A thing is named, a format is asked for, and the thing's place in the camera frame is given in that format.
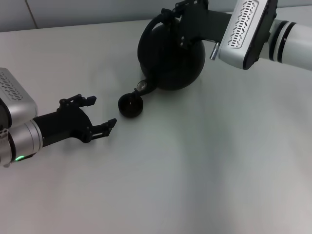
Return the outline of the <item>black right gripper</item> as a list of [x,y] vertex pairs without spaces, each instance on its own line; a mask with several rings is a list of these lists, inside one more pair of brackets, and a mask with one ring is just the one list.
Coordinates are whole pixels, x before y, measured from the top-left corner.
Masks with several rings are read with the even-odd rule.
[[180,18],[178,44],[182,48],[191,47],[198,41],[220,43],[231,19],[231,14],[208,9],[207,0],[184,0],[170,10],[163,8],[160,22],[169,24]]

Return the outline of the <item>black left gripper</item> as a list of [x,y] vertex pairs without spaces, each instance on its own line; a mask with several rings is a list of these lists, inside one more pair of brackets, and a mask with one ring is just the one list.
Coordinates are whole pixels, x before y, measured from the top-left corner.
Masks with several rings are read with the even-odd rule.
[[59,108],[46,115],[34,118],[42,135],[43,147],[68,138],[76,138],[83,143],[108,137],[117,119],[93,126],[81,107],[92,106],[96,97],[83,97],[81,94],[59,101]]

